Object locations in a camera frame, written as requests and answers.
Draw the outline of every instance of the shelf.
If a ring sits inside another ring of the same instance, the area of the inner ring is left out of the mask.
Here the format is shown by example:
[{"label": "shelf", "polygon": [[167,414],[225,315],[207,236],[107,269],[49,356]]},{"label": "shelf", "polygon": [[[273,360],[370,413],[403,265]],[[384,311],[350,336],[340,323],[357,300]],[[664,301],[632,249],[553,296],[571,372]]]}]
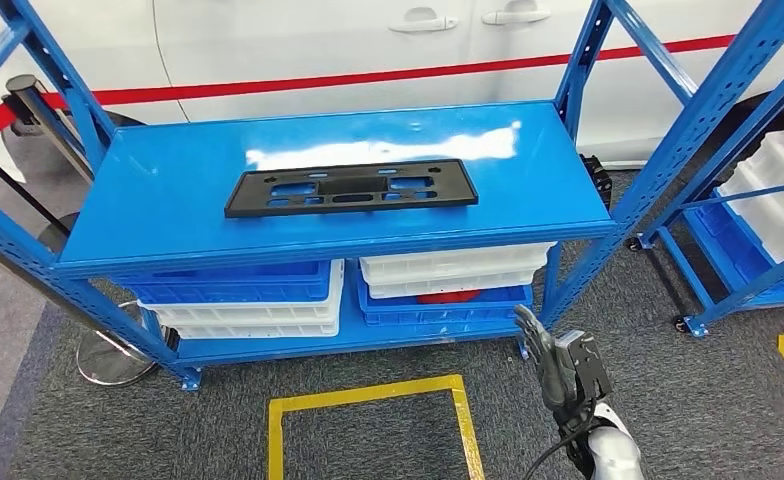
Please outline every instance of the shelf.
[{"label": "shelf", "polygon": [[[224,218],[240,174],[460,158],[467,207]],[[412,253],[614,228],[551,102],[119,129],[55,269],[66,276]]]},{"label": "shelf", "polygon": [[[751,281],[751,278],[743,277],[722,243],[710,233],[696,211],[694,209],[684,210],[683,219],[693,240],[698,244],[704,256],[707,257],[707,260],[713,266],[713,270],[716,271],[716,275],[719,276],[719,279],[722,280],[728,291],[733,292],[744,288]],[[740,239],[740,241],[733,243],[731,246],[738,249],[748,248],[749,243],[757,241],[756,236],[753,234],[749,235],[749,233],[743,232],[742,238],[747,238],[747,240]],[[752,298],[739,310],[780,306],[784,306],[784,281]]]},{"label": "shelf", "polygon": [[345,289],[335,337],[180,340],[179,363],[187,366],[274,360],[308,355],[412,347],[467,340],[512,337],[519,333],[511,319],[471,323],[368,326],[357,298],[356,264],[346,266]]}]

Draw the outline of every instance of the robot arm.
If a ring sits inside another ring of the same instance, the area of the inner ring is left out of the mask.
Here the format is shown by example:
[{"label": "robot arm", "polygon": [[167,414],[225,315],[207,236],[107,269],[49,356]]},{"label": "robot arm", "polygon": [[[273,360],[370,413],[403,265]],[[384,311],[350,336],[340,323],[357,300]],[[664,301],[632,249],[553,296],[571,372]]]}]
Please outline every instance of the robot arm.
[{"label": "robot arm", "polygon": [[532,478],[548,455],[565,447],[569,460],[587,479],[642,480],[636,443],[613,409],[601,402],[612,387],[593,335],[572,330],[555,338],[523,306],[516,307],[516,323],[536,363],[542,399],[561,438],[525,478]]}]

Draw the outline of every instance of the plastic crate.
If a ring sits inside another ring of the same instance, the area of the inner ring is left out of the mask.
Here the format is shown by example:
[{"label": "plastic crate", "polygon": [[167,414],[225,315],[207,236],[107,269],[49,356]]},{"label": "plastic crate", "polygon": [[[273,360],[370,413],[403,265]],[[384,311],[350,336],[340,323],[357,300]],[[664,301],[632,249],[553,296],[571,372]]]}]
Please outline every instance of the plastic crate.
[{"label": "plastic crate", "polygon": [[[766,134],[760,148],[718,187],[721,195],[784,185],[784,131]],[[775,262],[784,261],[784,192],[733,200],[730,208],[751,227]]]},{"label": "plastic crate", "polygon": [[[777,265],[763,248],[760,238],[742,217],[724,203],[705,205],[694,210],[696,217],[730,260],[733,269],[724,268],[727,262],[716,262],[719,277],[729,290],[750,282],[758,275]],[[773,295],[784,296],[784,280],[759,295],[764,300]]]},{"label": "plastic crate", "polygon": [[146,304],[313,302],[327,298],[330,261],[114,277]]},{"label": "plastic crate", "polygon": [[329,268],[327,299],[321,302],[170,303],[139,305],[181,338],[322,337],[339,332],[344,260]]},{"label": "plastic crate", "polygon": [[372,298],[527,285],[554,242],[360,258]]},{"label": "plastic crate", "polygon": [[360,308],[368,325],[409,325],[507,320],[513,308],[533,304],[530,285],[485,290],[469,302],[422,305],[416,297],[371,298],[368,285],[358,281]]}]

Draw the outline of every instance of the white plastic crate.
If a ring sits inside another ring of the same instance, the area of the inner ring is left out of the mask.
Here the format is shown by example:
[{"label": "white plastic crate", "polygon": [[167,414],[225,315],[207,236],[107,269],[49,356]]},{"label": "white plastic crate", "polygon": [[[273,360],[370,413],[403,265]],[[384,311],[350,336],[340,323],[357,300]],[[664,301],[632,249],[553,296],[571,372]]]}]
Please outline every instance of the white plastic crate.
[{"label": "white plastic crate", "polygon": [[[718,191],[733,195],[779,185],[784,185],[784,131],[766,134],[757,152],[740,162]],[[754,230],[772,259],[784,261],[784,192],[729,203]]]},{"label": "white plastic crate", "polygon": [[330,293],[321,302],[175,303],[139,305],[181,338],[325,337],[339,333],[344,260],[330,266]]},{"label": "white plastic crate", "polygon": [[363,257],[372,298],[526,285],[555,242]]}]

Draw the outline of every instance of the red object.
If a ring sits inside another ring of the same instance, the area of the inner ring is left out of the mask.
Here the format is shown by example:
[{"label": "red object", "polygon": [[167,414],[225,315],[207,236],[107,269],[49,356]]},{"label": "red object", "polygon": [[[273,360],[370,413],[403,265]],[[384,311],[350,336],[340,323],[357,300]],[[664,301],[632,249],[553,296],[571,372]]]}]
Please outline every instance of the red object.
[{"label": "red object", "polygon": [[435,303],[465,303],[480,295],[480,290],[467,290],[465,292],[432,293],[430,295],[419,295],[416,297],[418,302],[423,305]]}]

